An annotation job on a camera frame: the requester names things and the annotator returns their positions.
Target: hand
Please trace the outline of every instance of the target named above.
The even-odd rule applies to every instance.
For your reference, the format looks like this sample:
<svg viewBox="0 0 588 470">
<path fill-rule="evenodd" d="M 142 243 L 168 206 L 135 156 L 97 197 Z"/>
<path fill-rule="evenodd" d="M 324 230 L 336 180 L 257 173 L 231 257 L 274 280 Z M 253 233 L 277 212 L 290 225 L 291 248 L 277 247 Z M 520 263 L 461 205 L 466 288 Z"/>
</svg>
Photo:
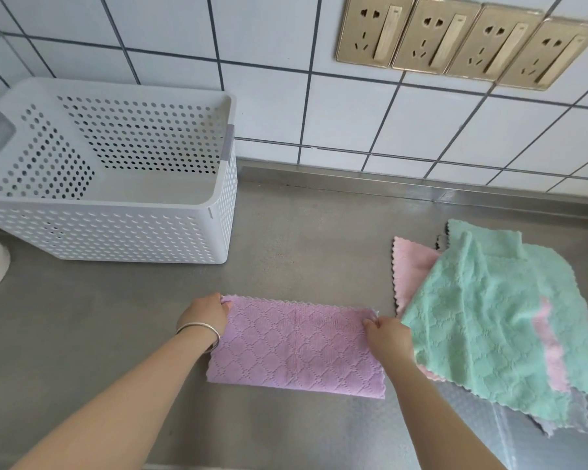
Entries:
<svg viewBox="0 0 588 470">
<path fill-rule="evenodd" d="M 414 362 L 411 330 L 398 318 L 380 316 L 376 321 L 366 318 L 364 328 L 372 356 L 384 368 L 396 360 Z"/>
<path fill-rule="evenodd" d="M 180 316 L 179 321 L 177 321 L 177 330 L 186 323 L 198 321 L 200 323 L 210 324 L 222 336 L 226 327 L 227 315 L 233 303 L 220 303 L 221 297 L 220 293 L 216 292 L 206 297 L 194 299 Z"/>
</svg>

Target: basket bottom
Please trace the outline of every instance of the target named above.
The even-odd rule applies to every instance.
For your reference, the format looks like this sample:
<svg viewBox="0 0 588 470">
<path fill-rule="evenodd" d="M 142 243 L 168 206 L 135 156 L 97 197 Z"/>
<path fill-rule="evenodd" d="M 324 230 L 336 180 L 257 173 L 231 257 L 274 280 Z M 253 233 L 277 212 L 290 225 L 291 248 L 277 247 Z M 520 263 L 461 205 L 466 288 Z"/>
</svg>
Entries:
<svg viewBox="0 0 588 470">
<path fill-rule="evenodd" d="M 108 170 L 83 199 L 146 204 L 198 205 L 211 198 L 216 175 Z"/>
</svg>

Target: person's left hand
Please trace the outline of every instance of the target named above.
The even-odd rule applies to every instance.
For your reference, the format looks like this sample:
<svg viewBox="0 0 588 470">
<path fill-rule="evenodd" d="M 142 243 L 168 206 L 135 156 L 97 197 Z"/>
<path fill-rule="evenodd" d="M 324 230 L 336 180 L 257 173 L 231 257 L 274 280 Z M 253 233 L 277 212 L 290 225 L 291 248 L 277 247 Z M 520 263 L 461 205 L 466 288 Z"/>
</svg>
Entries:
<svg viewBox="0 0 588 470">
<path fill-rule="evenodd" d="M 220 303 L 220 293 L 212 293 L 202 298 L 195 298 L 177 321 L 177 330 L 186 323 L 198 321 L 213 326 L 223 335 L 226 328 L 227 315 L 233 306 L 232 302 Z"/>
</svg>

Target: bracelet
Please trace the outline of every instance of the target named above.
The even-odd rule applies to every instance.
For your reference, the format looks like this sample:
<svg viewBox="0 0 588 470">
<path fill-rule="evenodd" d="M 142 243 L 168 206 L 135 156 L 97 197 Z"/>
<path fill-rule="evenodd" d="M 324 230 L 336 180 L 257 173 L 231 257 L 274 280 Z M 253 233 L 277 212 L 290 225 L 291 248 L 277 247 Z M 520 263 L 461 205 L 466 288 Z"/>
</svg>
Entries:
<svg viewBox="0 0 588 470">
<path fill-rule="evenodd" d="M 190 323 L 186 323 L 184 325 L 181 325 L 181 327 L 179 328 L 179 330 L 177 330 L 176 333 L 174 333 L 175 335 L 178 335 L 181 331 L 185 330 L 187 327 L 189 326 L 204 326 L 205 328 L 209 328 L 212 332 L 216 333 L 216 341 L 214 343 L 211 344 L 211 346 L 209 348 L 207 348 L 207 350 L 205 350 L 204 354 L 207 353 L 211 353 L 213 350 L 215 350 L 218 345 L 220 344 L 220 333 L 210 324 L 207 323 L 201 323 L 200 321 L 192 321 Z"/>
</svg>

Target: laundry basket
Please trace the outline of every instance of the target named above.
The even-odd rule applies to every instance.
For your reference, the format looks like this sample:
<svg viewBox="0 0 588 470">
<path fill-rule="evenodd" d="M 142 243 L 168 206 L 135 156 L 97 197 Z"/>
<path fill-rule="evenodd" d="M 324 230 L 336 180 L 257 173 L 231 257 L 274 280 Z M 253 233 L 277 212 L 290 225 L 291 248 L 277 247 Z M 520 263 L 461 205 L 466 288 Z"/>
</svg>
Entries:
<svg viewBox="0 0 588 470">
<path fill-rule="evenodd" d="M 0 99 L 0 228 L 60 259 L 221 264 L 235 98 L 27 79 Z"/>
</svg>

